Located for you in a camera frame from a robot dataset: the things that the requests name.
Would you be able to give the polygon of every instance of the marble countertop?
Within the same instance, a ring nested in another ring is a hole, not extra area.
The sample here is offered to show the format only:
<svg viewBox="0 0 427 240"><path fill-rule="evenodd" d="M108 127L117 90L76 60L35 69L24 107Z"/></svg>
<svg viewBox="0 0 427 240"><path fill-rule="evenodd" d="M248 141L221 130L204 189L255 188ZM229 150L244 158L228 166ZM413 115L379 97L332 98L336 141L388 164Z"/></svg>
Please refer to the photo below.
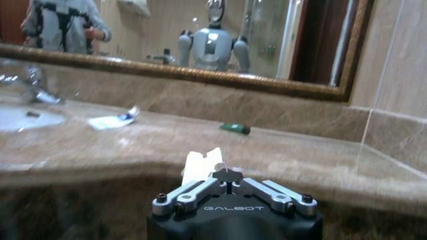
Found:
<svg viewBox="0 0 427 240"><path fill-rule="evenodd" d="M18 105L14 95L0 103ZM261 128L249 135L220 122L141 112L135 124L96 131L87 119L127 110L68 101L33 104L67 117L56 126L0 134L0 187L75 183L135 175L180 177L189 151L220 147L228 166L320 201L427 215L427 179L359 143Z"/></svg>

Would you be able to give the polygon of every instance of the green object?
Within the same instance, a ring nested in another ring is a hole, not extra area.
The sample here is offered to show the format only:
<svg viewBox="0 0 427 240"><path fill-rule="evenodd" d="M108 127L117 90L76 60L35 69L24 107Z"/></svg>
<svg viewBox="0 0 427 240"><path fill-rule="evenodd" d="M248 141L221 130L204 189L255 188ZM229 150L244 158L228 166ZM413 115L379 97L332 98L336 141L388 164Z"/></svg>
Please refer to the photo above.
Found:
<svg viewBox="0 0 427 240"><path fill-rule="evenodd" d="M236 132L240 134L245 134L245 135L248 135L251 133L249 126L244 126L244 125L235 124L235 123L224 123L223 126L220 126L220 129L224 129L227 131Z"/></svg>

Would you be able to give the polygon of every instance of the gray jacket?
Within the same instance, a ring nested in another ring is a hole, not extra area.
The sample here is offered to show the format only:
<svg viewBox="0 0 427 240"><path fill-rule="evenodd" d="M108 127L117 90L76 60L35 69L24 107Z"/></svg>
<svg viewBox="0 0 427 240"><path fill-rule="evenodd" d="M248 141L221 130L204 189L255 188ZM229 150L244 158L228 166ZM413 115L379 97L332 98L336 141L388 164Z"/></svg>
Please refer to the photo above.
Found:
<svg viewBox="0 0 427 240"><path fill-rule="evenodd" d="M88 14L88 17L92 21L93 28L101 30L104 32L105 38L104 42L108 42L112 39L112 31L105 26L103 18L100 16L100 12L97 10L96 4L93 0L37 0L39 3L52 3L56 4L56 11L60 9L68 10L73 8L83 13ZM63 33L59 28L59 17L57 14L48 10L43 9L43 31L39 35L41 39L43 49L48 51L64 51L64 47L61 45ZM35 36L37 34L39 27L39 16L35 5L35 0L31 0L28 7L28 15L21 24L22 31ZM87 36L84 32L85 20L83 17L72 17L69 21L69 29L67 32L67 52L76 54L88 54L92 52L92 49L88 49L87 45Z"/></svg>

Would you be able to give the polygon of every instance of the humanoid robot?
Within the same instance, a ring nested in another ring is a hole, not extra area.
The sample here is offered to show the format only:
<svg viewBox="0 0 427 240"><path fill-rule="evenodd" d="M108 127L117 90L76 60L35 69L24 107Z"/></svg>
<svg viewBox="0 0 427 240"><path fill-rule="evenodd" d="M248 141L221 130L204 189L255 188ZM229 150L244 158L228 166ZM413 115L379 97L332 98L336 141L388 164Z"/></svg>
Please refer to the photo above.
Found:
<svg viewBox="0 0 427 240"><path fill-rule="evenodd" d="M192 51L197 69L225 72L233 52L239 61L239 72L248 73L251 66L248 41L244 36L233 39L231 34L221 29L225 0L208 0L207 9L208 27L193 34L189 30L184 30L180 34L177 40L179 65L188 67Z"/></svg>

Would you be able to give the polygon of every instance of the gold mirror frame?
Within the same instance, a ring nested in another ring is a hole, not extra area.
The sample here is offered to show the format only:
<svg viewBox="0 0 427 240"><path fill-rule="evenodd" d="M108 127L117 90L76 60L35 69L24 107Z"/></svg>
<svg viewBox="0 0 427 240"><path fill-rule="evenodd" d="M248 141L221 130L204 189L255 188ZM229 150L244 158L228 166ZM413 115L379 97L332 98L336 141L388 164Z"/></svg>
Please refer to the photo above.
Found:
<svg viewBox="0 0 427 240"><path fill-rule="evenodd" d="M348 102L373 1L359 0L356 6L339 87L255 75L157 65L113 57L49 52L8 44L0 44L0 58L155 78L184 80L309 99Z"/></svg>

